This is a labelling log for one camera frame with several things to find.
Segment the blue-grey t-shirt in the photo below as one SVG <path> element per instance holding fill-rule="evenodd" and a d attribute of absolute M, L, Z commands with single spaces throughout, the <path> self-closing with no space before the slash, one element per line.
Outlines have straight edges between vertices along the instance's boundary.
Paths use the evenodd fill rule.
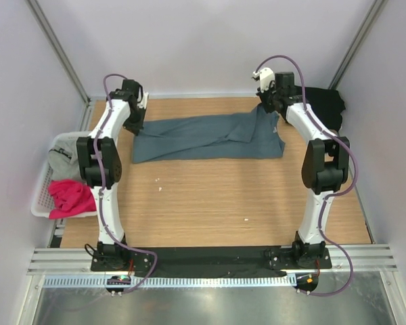
<path fill-rule="evenodd" d="M 281 158 L 285 142 L 278 120 L 259 104 L 250 112 L 149 121 L 133 140 L 132 163 Z"/>

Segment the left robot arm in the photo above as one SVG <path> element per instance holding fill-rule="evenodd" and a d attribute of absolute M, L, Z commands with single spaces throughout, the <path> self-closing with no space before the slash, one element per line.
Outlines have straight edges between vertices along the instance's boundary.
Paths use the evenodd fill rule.
<path fill-rule="evenodd" d="M 91 253 L 93 271 L 122 271 L 131 263 L 118 208 L 118 182 L 122 177 L 122 163 L 117 149 L 121 130 L 137 136 L 143 129 L 148 93 L 143 86 L 121 74 L 122 85 L 109 91 L 107 80 L 106 108 L 95 128 L 76 141 L 78 167 L 81 178 L 89 186 L 95 200 L 99 235 Z"/>

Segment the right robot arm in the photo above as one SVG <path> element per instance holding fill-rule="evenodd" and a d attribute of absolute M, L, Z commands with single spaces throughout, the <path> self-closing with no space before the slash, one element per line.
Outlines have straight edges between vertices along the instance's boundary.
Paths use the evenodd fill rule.
<path fill-rule="evenodd" d="M 308 190 L 304 217 L 291 248 L 276 253 L 274 259 L 286 260 L 291 267 L 314 268 L 328 259 L 325 228 L 334 195 L 348 179 L 350 143 L 332 133 L 297 93 L 293 73 L 262 68 L 253 77 L 260 83 L 256 94 L 265 112 L 281 115 L 307 144 L 301 169 Z"/>

